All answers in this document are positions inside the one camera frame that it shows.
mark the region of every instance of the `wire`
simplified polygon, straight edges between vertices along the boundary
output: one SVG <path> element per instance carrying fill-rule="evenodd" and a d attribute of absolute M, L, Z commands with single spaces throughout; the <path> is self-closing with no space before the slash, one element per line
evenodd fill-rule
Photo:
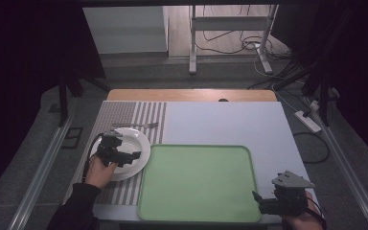
<path fill-rule="evenodd" d="M 82 173 L 82 179 L 81 179 L 81 182 L 84 183 L 85 182 L 85 177 L 86 177 L 86 174 L 88 173 L 88 168 L 89 168 L 89 162 L 91 161 L 91 158 L 95 155 L 95 154 L 92 154 L 91 155 L 91 152 L 92 152 L 92 149 L 94 148 L 94 145 L 95 143 L 97 142 L 97 140 L 101 137 L 103 137 L 104 134 L 103 133 L 99 133 L 95 138 L 94 140 L 91 142 L 91 146 L 89 147 L 89 151 L 88 151 L 88 154 L 86 156 L 86 160 L 85 160 L 85 165 L 83 167 L 83 173 Z"/>
<path fill-rule="evenodd" d="M 293 96 L 294 98 L 298 99 L 298 101 L 300 101 L 301 104 L 303 104 L 307 109 L 309 109 L 311 111 L 311 108 L 308 105 L 306 105 L 306 103 L 304 103 L 304 101 L 301 98 L 299 98 L 297 95 L 292 94 L 292 93 L 290 93 L 289 91 L 287 91 L 285 89 L 283 89 L 283 91 L 285 91 L 289 95 Z"/>
<path fill-rule="evenodd" d="M 318 138 L 318 140 L 320 140 L 325 145 L 325 147 L 327 148 L 327 153 L 325 154 L 325 156 L 322 159 L 317 160 L 317 161 L 304 161 L 303 160 L 304 164 L 320 164 L 320 163 L 323 163 L 326 160 L 328 160 L 328 158 L 330 158 L 330 155 L 331 155 L 330 147 L 328 146 L 327 142 L 324 139 L 322 139 L 320 136 L 318 136 L 314 133 L 311 133 L 311 132 L 297 132 L 297 133 L 292 134 L 293 137 L 296 137 L 298 135 L 314 136 L 314 137 Z"/>
<path fill-rule="evenodd" d="M 310 104 L 313 102 L 313 101 L 310 101 L 309 99 L 308 99 L 308 97 L 306 97 L 306 100 L 307 100 L 307 102 L 309 102 Z M 329 123 L 329 125 L 331 126 L 331 124 L 333 123 L 333 120 L 334 120 L 334 110 L 335 110 L 335 104 L 333 103 L 333 102 L 328 102 L 329 103 L 329 106 L 328 107 L 330 107 L 331 109 L 329 110 L 329 111 L 331 111 L 331 114 L 327 114 L 327 116 L 331 116 L 330 117 L 330 119 L 328 119 L 329 121 L 328 121 L 328 123 Z"/>
<path fill-rule="evenodd" d="M 244 44 L 260 44 L 259 41 L 246 41 L 246 39 L 249 39 L 249 38 L 262 38 L 261 36 L 248 36 L 244 39 L 242 39 L 242 34 L 243 32 L 241 32 L 241 36 L 239 37 L 239 41 L 244 45 Z M 267 39 L 266 40 L 269 44 L 270 44 L 270 51 L 267 50 L 266 47 L 265 48 L 265 53 L 267 54 L 267 56 L 273 60 L 280 60 L 280 59 L 291 59 L 294 57 L 294 55 L 292 53 L 290 53 L 289 51 L 285 52 L 284 54 L 276 54 L 276 53 L 273 53 L 273 43 L 271 42 L 270 39 Z"/>
<path fill-rule="evenodd" d="M 251 88 L 253 88 L 256 85 L 268 83 L 269 81 L 272 81 L 272 80 L 265 80 L 265 81 L 262 81 L 262 82 L 254 83 L 254 84 L 250 85 L 249 87 L 247 87 L 246 89 L 251 89 Z"/>
<path fill-rule="evenodd" d="M 238 16 L 242 14 L 242 8 L 243 8 L 243 5 L 241 5 L 241 11 L 239 11 Z"/>
<path fill-rule="evenodd" d="M 242 50 L 245 49 L 245 47 L 241 48 L 240 50 L 238 51 L 234 51 L 234 52 L 223 52 L 223 51 L 219 51 L 219 50 L 214 50 L 214 49 L 207 49 L 207 48 L 201 48 L 199 47 L 197 44 L 195 44 L 195 46 L 200 49 L 200 50 L 204 50 L 204 51 L 214 51 L 214 52 L 217 52 L 217 53 L 220 53 L 220 54 L 225 54 L 225 55 L 233 55 L 233 54 L 236 54 Z"/>
<path fill-rule="evenodd" d="M 299 67 L 299 62 L 297 61 L 296 58 L 293 58 L 289 63 L 288 65 L 279 73 L 276 75 L 276 79 L 279 79 L 279 80 L 283 80 L 287 75 L 291 74 L 292 72 L 294 72 L 297 68 Z M 273 82 L 266 88 L 266 89 L 269 89 L 271 88 L 271 85 L 274 83 L 274 80 Z"/>
<path fill-rule="evenodd" d="M 319 211 L 319 216 L 321 216 L 321 217 L 324 217 L 323 216 L 323 214 L 322 214 L 322 210 L 321 210 L 321 208 L 319 207 L 319 205 L 315 202 L 315 201 L 313 201 L 313 199 L 311 199 L 311 198 L 309 198 L 309 197 L 307 197 L 307 196 L 305 196 L 305 198 L 306 199 L 308 199 L 308 200 L 310 200 L 315 206 L 316 206 L 316 208 L 318 209 L 318 211 Z"/>
<path fill-rule="evenodd" d="M 246 16 L 248 16 L 248 15 L 249 15 L 249 10 L 250 10 L 250 5 L 249 5 L 249 7 L 247 7 L 247 13 L 246 13 Z"/>
<path fill-rule="evenodd" d="M 277 97 L 279 97 L 286 105 L 288 105 L 290 108 L 292 108 L 294 111 L 298 112 L 297 109 L 295 109 L 293 106 L 291 106 L 291 104 L 289 104 L 282 96 L 280 96 L 280 94 L 278 94 L 276 92 L 276 90 L 274 90 L 274 83 L 271 85 L 271 90 L 273 90 L 273 92 L 277 95 Z"/>
<path fill-rule="evenodd" d="M 223 34 L 220 34 L 220 35 L 214 36 L 213 38 L 207 38 L 207 37 L 205 36 L 205 31 L 202 31 L 202 34 L 204 35 L 205 40 L 207 40 L 207 41 L 212 41 L 212 40 L 217 39 L 217 38 L 220 38 L 220 37 L 222 37 L 222 36 L 224 36 L 224 35 L 231 34 L 232 32 L 234 32 L 234 31 L 226 32 L 226 33 L 223 33 Z"/>
<path fill-rule="evenodd" d="M 262 75 L 262 76 L 265 76 L 265 77 L 269 77 L 269 78 L 273 78 L 273 79 L 281 79 L 280 77 L 277 77 L 277 76 L 272 76 L 272 75 L 267 75 L 267 74 L 264 74 L 264 73 L 261 73 L 258 68 L 256 67 L 256 60 L 258 59 L 259 56 L 256 56 L 255 59 L 253 60 L 253 65 L 255 66 L 255 70 L 256 72 L 258 72 L 258 74 Z"/>

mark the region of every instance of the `power strip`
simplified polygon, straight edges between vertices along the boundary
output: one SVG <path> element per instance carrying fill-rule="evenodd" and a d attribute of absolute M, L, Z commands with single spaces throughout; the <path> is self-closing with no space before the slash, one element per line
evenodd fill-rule
<path fill-rule="evenodd" d="M 310 117 L 304 117 L 303 114 L 304 114 L 303 111 L 298 111 L 294 113 L 294 115 L 298 118 L 298 120 L 300 120 L 304 125 L 306 125 L 306 127 L 309 128 L 311 132 L 315 133 L 322 130 L 322 128 L 318 126 Z"/>

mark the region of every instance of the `person's arm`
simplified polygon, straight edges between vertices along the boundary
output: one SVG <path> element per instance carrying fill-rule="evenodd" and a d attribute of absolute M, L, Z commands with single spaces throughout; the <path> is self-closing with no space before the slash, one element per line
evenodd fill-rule
<path fill-rule="evenodd" d="M 311 201 L 312 195 L 309 192 L 306 192 L 306 196 L 309 198 L 309 209 L 313 210 L 315 213 L 319 215 L 318 210 L 315 208 L 313 202 Z M 304 212 L 302 215 L 298 217 L 291 216 L 281 216 L 285 219 L 289 225 L 291 225 L 294 230 L 323 230 L 321 223 L 314 216 Z"/>
<path fill-rule="evenodd" d="M 89 163 L 85 182 L 73 185 L 73 193 L 64 205 L 53 215 L 47 230 L 96 229 L 99 222 L 94 218 L 92 208 L 101 189 L 110 181 L 117 164 L 104 166 L 94 155 Z"/>

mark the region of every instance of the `white tabletop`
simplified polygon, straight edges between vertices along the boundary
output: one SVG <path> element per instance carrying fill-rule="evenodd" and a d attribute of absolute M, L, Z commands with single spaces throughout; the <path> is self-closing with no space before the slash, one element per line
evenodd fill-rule
<path fill-rule="evenodd" d="M 280 103 L 167 103 L 163 144 L 241 145 L 251 152 L 263 198 L 272 198 L 271 180 L 288 170 L 310 180 Z M 316 200 L 313 190 L 309 190 Z M 99 219 L 142 221 L 137 206 L 95 205 Z M 280 223 L 263 215 L 260 224 Z"/>

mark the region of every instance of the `table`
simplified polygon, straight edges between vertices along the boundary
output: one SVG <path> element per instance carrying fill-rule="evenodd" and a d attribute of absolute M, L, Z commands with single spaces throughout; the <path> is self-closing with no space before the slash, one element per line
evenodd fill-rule
<path fill-rule="evenodd" d="M 219 103 L 222 98 L 229 103 Z M 103 102 L 88 143 L 112 123 L 133 120 L 139 123 L 159 122 L 159 128 L 138 128 L 148 136 L 151 144 L 246 146 L 252 152 L 258 191 L 264 198 L 274 197 L 271 180 L 277 173 L 290 170 L 310 180 L 283 108 L 272 91 L 115 89 Z M 71 184 L 81 178 L 88 149 L 89 145 Z M 143 222 L 137 215 L 140 182 L 140 172 L 130 179 L 110 182 L 97 198 L 95 216 L 110 221 Z M 316 200 L 315 193 L 310 191 Z M 263 215 L 259 222 L 251 224 L 266 226 L 280 222 L 277 216 Z"/>
<path fill-rule="evenodd" d="M 254 44 L 258 57 L 268 75 L 273 74 L 273 70 L 268 63 L 265 44 L 273 25 L 274 15 L 277 5 L 270 7 L 267 17 L 261 16 L 213 16 L 196 17 L 196 5 L 193 5 L 191 18 L 191 49 L 190 49 L 190 74 L 196 73 L 196 31 L 263 31 L 260 44 Z"/>

